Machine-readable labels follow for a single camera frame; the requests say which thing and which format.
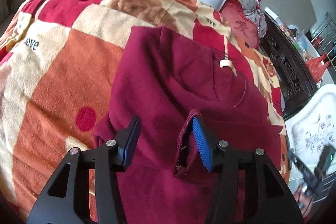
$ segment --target metal rack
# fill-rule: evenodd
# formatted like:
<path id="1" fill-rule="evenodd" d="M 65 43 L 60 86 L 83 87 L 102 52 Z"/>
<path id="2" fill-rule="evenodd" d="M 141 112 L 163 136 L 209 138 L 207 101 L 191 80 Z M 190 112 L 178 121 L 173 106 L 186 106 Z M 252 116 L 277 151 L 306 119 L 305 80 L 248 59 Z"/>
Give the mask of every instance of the metal rack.
<path id="1" fill-rule="evenodd" d="M 311 43 L 313 43 L 317 37 L 322 38 L 322 41 L 319 43 L 320 48 L 317 49 L 317 51 L 320 55 L 323 53 L 327 54 L 327 58 L 331 63 L 329 67 L 333 67 L 336 72 L 336 21 L 326 13 L 325 20 L 311 36 L 313 38 Z"/>

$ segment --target white chair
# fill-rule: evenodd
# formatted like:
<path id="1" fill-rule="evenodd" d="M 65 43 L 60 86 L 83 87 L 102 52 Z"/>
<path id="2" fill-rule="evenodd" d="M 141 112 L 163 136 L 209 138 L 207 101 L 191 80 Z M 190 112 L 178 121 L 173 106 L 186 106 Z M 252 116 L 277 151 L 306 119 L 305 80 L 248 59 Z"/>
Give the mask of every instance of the white chair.
<path id="1" fill-rule="evenodd" d="M 299 113 L 286 121 L 286 129 L 290 148 L 313 171 L 323 146 L 336 146 L 336 85 L 321 87 Z M 328 174 L 335 171 L 336 161 L 333 160 Z M 289 177 L 292 192 L 303 181 L 302 177 L 292 165 Z"/>

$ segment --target blanket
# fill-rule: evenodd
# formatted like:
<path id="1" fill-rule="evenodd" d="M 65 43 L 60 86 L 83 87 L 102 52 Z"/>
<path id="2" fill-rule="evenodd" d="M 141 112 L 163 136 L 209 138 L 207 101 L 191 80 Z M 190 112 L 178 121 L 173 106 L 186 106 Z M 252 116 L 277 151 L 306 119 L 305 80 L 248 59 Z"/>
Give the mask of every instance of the blanket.
<path id="1" fill-rule="evenodd" d="M 93 147 L 92 129 L 108 109 L 132 26 L 165 26 L 225 54 L 241 52 L 241 73 L 265 98 L 269 122 L 283 126 L 279 157 L 288 179 L 274 67 L 211 7 L 196 0 L 27 0 L 0 38 L 0 190 L 22 218 L 66 152 Z M 92 200 L 92 176 L 90 193 Z"/>

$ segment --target red plastic bag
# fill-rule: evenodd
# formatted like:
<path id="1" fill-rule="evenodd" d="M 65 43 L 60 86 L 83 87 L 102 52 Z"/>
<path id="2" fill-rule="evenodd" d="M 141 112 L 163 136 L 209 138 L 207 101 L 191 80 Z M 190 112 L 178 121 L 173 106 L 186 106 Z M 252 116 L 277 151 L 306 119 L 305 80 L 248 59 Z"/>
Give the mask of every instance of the red plastic bag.
<path id="1" fill-rule="evenodd" d="M 320 57 L 307 60 L 306 62 L 306 66 L 308 70 L 310 71 L 311 75 L 313 76 L 313 79 L 316 84 L 321 80 L 324 72 L 330 65 L 330 61 L 322 65 L 321 61 L 324 60 L 326 57 L 327 57 L 327 54 L 324 53 Z"/>

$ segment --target red polka dot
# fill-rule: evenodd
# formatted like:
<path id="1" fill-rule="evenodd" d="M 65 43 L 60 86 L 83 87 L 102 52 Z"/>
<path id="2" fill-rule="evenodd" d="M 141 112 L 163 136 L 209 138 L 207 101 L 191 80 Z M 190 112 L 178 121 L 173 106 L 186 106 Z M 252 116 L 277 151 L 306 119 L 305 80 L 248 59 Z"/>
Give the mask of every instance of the red polka dot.
<path id="1" fill-rule="evenodd" d="M 83 107 L 76 116 L 76 125 L 80 131 L 90 131 L 96 123 L 96 112 L 92 107 Z"/>

